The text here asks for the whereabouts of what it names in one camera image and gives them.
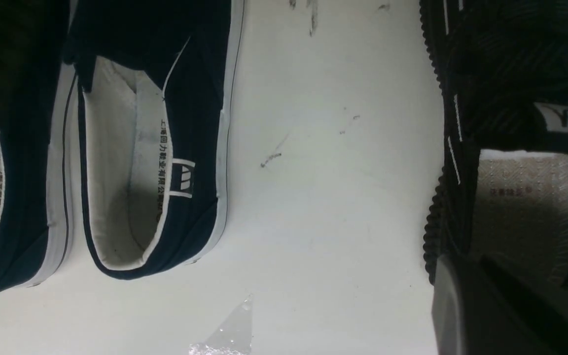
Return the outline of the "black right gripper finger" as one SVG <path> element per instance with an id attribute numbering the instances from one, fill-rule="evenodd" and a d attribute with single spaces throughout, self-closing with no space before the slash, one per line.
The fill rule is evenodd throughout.
<path id="1" fill-rule="evenodd" d="M 568 355 L 568 291 L 500 256 L 437 261 L 440 355 Z"/>

